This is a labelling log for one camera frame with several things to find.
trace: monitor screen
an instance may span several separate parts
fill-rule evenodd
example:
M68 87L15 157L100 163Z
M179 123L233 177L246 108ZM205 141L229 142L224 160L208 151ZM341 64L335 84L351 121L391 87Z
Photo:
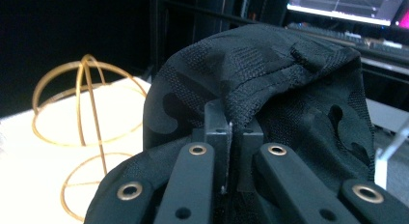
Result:
M403 0L289 0L287 8L364 23L390 26Z
M409 29L409 0L405 0L396 16L395 25L399 28Z

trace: white surface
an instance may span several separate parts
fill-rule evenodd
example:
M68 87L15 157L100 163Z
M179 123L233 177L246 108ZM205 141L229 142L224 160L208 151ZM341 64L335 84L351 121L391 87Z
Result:
M392 106L367 99L368 112L373 124L397 132L409 118L409 113Z
M387 180L388 180L388 160L380 159L381 150L376 151L376 161L375 161L375 183L387 189Z
M149 84L138 80L145 88ZM115 85L128 85L126 79ZM124 134L104 143L105 153L137 154L142 150L144 98L125 87L95 90L95 100L102 139ZM87 93L81 96L84 135L87 143L97 143L94 120ZM75 99L51 104L40 113L37 127L41 134L62 147L42 141L32 130L33 111L2 119L0 122L0 223L82 223L63 209L62 185L68 175L85 160L99 155L98 146L81 147L76 129ZM127 159L125 155L108 155L108 170ZM90 161L75 173L69 184L95 182L103 178L100 158ZM84 216L97 184L71 186L66 189L68 207Z

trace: black wall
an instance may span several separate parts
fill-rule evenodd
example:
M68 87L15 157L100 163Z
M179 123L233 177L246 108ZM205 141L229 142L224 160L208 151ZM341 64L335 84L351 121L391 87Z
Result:
M43 75L87 53L143 73L150 59L149 1L0 0L0 117L30 109ZM73 86L73 78L60 78L49 94Z

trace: gold wire frame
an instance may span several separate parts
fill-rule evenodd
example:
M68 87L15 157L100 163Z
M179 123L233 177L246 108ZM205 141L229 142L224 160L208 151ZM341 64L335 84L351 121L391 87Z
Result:
M108 153L106 155L111 155L111 154L116 154L116 155L124 155L124 156L129 156L131 157L132 154L123 154L123 153ZM74 211L72 211L66 201L66 189L69 187L76 187L76 186L86 186L86 185L93 185L93 184L99 184L100 182L83 182L83 183L69 183L69 180L71 179L71 177L83 166L85 166L87 163L99 158L100 155L96 155L93 156L87 160L85 160L84 162L82 162L80 165L78 165L74 170L71 171L71 173L68 175L68 177L66 178L66 181L63 183L63 186L61 187L61 191L60 191L60 202L61 202L61 206L63 207L63 209L66 211L66 213L68 213L71 217L77 219L78 221L83 222L85 220L85 218L77 213L75 213Z
M101 80L101 83L96 83L93 84L92 78L91 78L91 73L90 73L90 68L97 68L98 72L99 72L99 77ZM66 178L62 188L61 188L61 192L60 192L60 201L61 201L61 205L63 206L64 210L73 218L79 220L79 221L84 221L84 217L74 213L67 205L66 202L66 198L65 198L65 192L66 192L66 188L67 187L72 187L72 186L80 186L80 185L89 185L89 184L97 184L99 182L85 182L85 183L77 183L77 184L68 184L70 178L72 177L72 175L75 174L75 172L77 172L81 167L83 167L85 164L87 164L88 162L101 157L102 160L102 167L103 167L103 172L104 175L107 174L107 169L106 169L106 162L105 162L105 156L109 155L109 154L122 154L122 155L126 155L126 156L132 156L131 154L124 154L124 153L109 153L109 154L105 154L103 147L102 147L102 143L107 143L107 142L112 142L114 140L117 140L121 137L124 137L127 133L133 132L134 130L136 130L137 128L139 128L142 125L142 122L137 124L135 127L133 127L130 131L127 131L124 134L121 134L119 136L115 136L111 139L108 140L102 140L101 134L100 134L100 128L99 128L99 122L98 122L98 116L96 113L96 106L95 106L95 97L94 97L94 89L99 88L101 86L110 86L111 83L106 83L105 82L105 77L103 75L102 69L105 70L109 70L111 72L114 72L116 74L119 74L125 78L130 79L134 84L137 85L137 87L140 89L140 91L137 91L138 93L140 93L144 98L147 96L147 92L144 90L144 88L133 78L133 76L129 73L127 73L125 70L122 70L116 66L107 64L107 63L102 63L102 62L98 62L92 55L87 54L85 55L82 60L80 62L71 62L71 63L66 63L63 64L53 70L51 70L49 73L47 73L38 83L38 85L36 86L36 89L33 93L33 110L34 110L34 118L33 118L33 122L32 122L32 130L33 132L43 141L50 143L50 144L54 144L54 145L58 145L58 146L78 146L78 145L72 145L72 144L68 144L68 143L59 143L57 141L53 141L51 139L48 139L46 137L44 137L37 129L37 119L38 116L40 115L41 111L49 104L56 102L60 99L63 98L67 98L70 96L73 96L75 94L76 96L76 118L77 118L77 127L78 127L78 135L80 138L80 142L81 142L81 146L89 146L89 145L96 145L98 144L99 146L99 155L91 157L89 159L87 159L86 161L82 162L80 165L78 165ZM54 78L56 78L57 76L71 71L71 70L77 70L77 75L76 75L76 83L75 83L75 88L71 88L68 90L65 90L49 99L47 99L45 102L43 102L41 105L39 105L39 100L40 100L40 96L41 96L41 92L44 90L44 88L46 87L46 85L53 80ZM86 77L86 82L87 85L82 85L82 81L83 81L83 77ZM81 120L81 92L84 91L88 91L90 94L90 99L91 99L91 105L92 105L92 109L93 109L93 115L94 115L94 122L95 122L95 131L96 131L96 135L97 135L97 143L95 144L86 144L85 143L85 139L84 139L84 133L83 133L83 128L82 128L82 120Z
M99 76L101 79L101 83L96 83L93 84L92 82L92 78L91 78L91 74L90 74L90 67L92 68L97 68L98 72L99 72ZM144 90L144 88L133 78L132 75L130 75L129 73L127 73L126 71L107 64L107 63L102 63L102 62L97 62L96 59L92 56L92 55L85 55L81 62L71 62L71 63L66 63L63 64L53 70L51 70L49 73L47 73L41 80L40 82L37 84L36 89L33 93L33 110L34 110L34 119L32 122L32 130L33 132L43 141L50 143L50 144L54 144L54 145L58 145L58 146L66 146L66 147L74 147L74 146L78 146L77 144L71 144L71 143L61 143L58 141L54 141L51 140L45 136L43 136L37 129L37 119L41 113L41 111L49 104L63 99L63 98L67 98L70 97L72 95L76 95L76 112L77 112L77 128L78 128L78 135L80 138L80 142L82 146L90 146L90 145L99 145L102 140L99 138L100 134L98 135L98 143L89 143L86 144L85 140L84 140L84 133L83 133L83 128L82 128L82 121L81 121L81 109L80 109L80 104L81 104L81 92L88 90L90 97L91 97L91 103L92 103L92 107L93 107L93 113L94 113L94 117L95 117L95 129L97 132L99 132L99 124L97 123L97 115L96 115L96 107L95 107L95 99L94 99L94 92L93 89L96 89L98 87L101 86L110 86L111 83L106 83L105 82L105 78L102 72L102 69L105 70L109 70L112 71L116 74L119 74L125 78L130 79L134 84L136 84L138 86L138 88L140 89L139 91L137 91L138 93L141 93L142 96L145 98L147 96L147 92ZM63 91L51 98L49 98L48 100L46 100L45 102L43 102L41 105L39 105L39 100L40 100L40 96L41 96L41 92L43 91L43 89L45 88L45 86L54 78L56 78L57 76L71 71L71 70L77 70L77 77L76 77L76 85L75 88L71 88L68 89L66 91ZM86 80L87 80L87 85L82 85L82 80L83 80L83 75L84 73L86 74ZM125 136L127 133L132 132L134 130L136 130L137 128L139 128L141 125L138 124L135 127L133 127L131 130L127 131L124 134L121 134L119 136L115 136L113 138L107 139L107 140L103 140L104 143L108 143L108 142L112 142L115 141L123 136Z

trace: white table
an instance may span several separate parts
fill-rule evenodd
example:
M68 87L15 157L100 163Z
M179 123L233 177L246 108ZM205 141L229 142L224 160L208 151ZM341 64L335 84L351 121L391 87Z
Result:
M137 80L148 91L150 84ZM123 135L103 144L108 154L108 170L129 157L122 154L134 155L142 150L145 98L129 79L114 85L95 89L102 139ZM97 143L97 138L87 94L81 96L81 110L88 144ZM48 105L37 121L41 134L70 144L69 147L47 143L36 136L32 130L33 117L34 112L30 110L0 120L0 223L82 223L63 209L60 193L66 178L78 165L99 155L98 145L80 146L74 98ZM68 184L91 184L66 188L69 209L84 216L97 189L93 182L101 181L103 176L100 158L73 174Z

